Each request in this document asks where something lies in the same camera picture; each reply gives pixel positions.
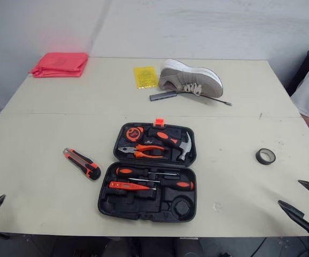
sneaker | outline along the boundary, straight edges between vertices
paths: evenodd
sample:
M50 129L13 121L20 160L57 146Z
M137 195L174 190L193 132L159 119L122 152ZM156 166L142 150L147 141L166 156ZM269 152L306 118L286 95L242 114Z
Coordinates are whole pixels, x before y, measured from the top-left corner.
M171 89L177 93L207 97L220 97L223 94L221 80L214 72L202 67L189 67L173 59L163 62L158 84L162 90Z

pink cloth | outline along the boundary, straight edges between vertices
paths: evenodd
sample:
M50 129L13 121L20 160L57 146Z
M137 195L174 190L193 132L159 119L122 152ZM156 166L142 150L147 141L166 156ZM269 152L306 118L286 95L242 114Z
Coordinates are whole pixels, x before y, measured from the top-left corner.
M49 52L29 73L35 78L80 77L87 61L85 52Z

hammer head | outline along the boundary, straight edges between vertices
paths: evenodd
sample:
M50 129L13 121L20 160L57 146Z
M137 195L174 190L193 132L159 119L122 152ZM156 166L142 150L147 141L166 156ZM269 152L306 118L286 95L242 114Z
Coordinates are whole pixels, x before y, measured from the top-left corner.
M184 161L186 159L186 154L191 150L191 138L187 132L188 142L181 142L180 148L182 149L182 154L178 157L180 160Z

yellow package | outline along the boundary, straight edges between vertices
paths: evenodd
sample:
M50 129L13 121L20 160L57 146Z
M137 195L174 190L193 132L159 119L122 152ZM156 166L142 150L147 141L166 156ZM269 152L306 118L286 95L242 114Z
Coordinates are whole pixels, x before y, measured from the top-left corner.
M137 88L157 87L158 79L155 67L134 68L134 76L137 81Z

shoe sole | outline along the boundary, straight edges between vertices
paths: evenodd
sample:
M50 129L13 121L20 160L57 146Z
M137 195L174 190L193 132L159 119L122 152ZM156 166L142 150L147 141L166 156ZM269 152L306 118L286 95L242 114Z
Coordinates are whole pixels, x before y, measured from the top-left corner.
M203 67L190 67L185 65L184 63L181 63L179 61L173 60L173 59L168 59L165 60L161 66L161 70L163 69L172 69L172 70L177 70L181 72L189 72L189 73L198 73L202 74L208 77L211 77L214 79L223 89L222 82L220 78L211 70Z

